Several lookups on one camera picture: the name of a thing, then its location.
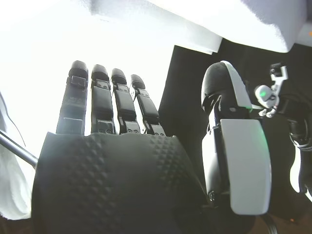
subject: screw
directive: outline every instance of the screw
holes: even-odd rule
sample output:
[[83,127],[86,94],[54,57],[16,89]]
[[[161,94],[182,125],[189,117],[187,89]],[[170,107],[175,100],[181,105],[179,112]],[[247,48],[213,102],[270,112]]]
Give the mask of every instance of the screw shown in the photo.
[[212,202],[215,201],[215,193],[214,193],[214,191],[209,192],[208,196],[209,196],[209,200],[210,201],[212,201]]

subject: metal rod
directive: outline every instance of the metal rod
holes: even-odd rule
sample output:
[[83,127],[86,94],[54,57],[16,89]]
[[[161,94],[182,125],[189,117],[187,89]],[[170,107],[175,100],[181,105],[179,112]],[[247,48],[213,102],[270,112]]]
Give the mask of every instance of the metal rod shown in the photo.
[[23,147],[18,145],[15,141],[9,138],[3,131],[0,130],[0,144],[7,148],[9,151],[14,153],[16,156],[23,159],[25,162],[29,163],[36,168],[38,159],[25,150]]

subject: dark floor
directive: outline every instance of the dark floor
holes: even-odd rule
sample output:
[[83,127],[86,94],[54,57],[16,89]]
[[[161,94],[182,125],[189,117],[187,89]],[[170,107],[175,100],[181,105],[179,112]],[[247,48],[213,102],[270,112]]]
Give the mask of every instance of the dark floor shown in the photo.
[[[289,53],[281,54],[224,39],[217,54],[207,55],[176,46],[159,114],[166,134],[178,136],[203,183],[201,141],[208,121],[201,109],[201,84],[206,69],[221,60],[229,61],[237,69],[247,84],[254,104],[257,104],[254,88],[260,84],[270,85],[269,67],[282,61],[287,65],[289,74],[282,93],[300,95],[312,105],[311,47],[295,44]],[[294,147],[289,140],[287,122],[283,117],[274,117],[265,120],[263,127],[272,162],[273,188],[269,212],[285,220],[298,219],[312,204],[290,185],[289,171],[294,159]]]

